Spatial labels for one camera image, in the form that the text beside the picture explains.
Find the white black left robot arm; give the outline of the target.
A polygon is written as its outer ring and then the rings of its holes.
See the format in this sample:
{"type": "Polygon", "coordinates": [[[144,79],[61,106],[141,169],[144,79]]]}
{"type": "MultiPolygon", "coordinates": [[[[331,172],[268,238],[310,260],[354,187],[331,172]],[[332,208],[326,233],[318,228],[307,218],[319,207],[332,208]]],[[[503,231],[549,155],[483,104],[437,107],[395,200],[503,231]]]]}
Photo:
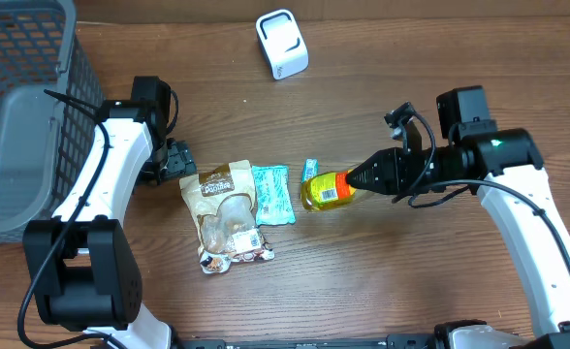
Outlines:
{"type": "Polygon", "coordinates": [[[176,125],[176,93],[156,76],[137,76],[127,100],[100,105],[50,91],[95,124],[94,140],[70,193],[51,218],[32,220],[23,250],[31,282],[16,319],[20,341],[38,342],[25,329],[29,304],[41,320],[72,337],[60,348],[97,339],[103,348],[178,348],[173,326],[143,303],[143,279],[123,220],[138,185],[158,186],[197,168],[186,143],[170,134],[176,125]]]}

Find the teal Kleenex tissue pack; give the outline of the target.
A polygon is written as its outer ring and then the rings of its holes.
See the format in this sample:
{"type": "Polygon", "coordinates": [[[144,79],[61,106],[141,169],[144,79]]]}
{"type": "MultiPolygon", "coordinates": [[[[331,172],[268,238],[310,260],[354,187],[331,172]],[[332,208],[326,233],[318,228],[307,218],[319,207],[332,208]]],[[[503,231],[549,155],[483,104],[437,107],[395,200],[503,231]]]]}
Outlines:
{"type": "Polygon", "coordinates": [[[301,174],[301,182],[306,182],[319,173],[319,162],[314,158],[307,158],[301,174]]]}

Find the brown snack packet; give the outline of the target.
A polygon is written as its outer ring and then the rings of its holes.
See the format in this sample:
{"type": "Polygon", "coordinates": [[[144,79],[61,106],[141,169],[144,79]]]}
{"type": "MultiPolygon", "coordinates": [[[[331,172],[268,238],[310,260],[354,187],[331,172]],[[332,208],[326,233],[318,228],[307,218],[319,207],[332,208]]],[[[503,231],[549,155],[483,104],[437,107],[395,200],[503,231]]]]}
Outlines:
{"type": "Polygon", "coordinates": [[[204,273],[224,273],[235,263],[274,258],[256,223],[256,187],[249,161],[184,177],[179,187],[197,228],[204,273]]]}

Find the clear yellow liquid bottle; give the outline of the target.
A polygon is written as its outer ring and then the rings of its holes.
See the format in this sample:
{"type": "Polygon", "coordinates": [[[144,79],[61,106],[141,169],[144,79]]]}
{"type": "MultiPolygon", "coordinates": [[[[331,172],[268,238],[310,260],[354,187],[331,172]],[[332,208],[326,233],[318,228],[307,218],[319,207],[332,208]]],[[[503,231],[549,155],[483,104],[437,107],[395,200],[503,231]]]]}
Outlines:
{"type": "Polygon", "coordinates": [[[308,211],[324,211],[367,200],[373,193],[346,181],[352,170],[315,175],[301,185],[301,203],[308,211]]]}

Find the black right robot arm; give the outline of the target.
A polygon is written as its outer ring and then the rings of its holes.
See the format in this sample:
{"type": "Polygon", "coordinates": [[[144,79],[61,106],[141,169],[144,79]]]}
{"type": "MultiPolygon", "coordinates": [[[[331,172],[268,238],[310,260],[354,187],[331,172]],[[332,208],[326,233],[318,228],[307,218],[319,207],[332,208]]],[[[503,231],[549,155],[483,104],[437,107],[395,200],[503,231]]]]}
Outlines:
{"type": "Polygon", "coordinates": [[[503,333],[484,321],[440,324],[428,348],[570,348],[570,236],[554,203],[544,160],[524,129],[500,131],[482,86],[455,88],[436,99],[447,145],[421,146],[410,103],[385,120],[402,142],[379,150],[345,181],[367,192],[407,199],[454,186],[477,196],[502,235],[522,281],[534,339],[503,333]]]}

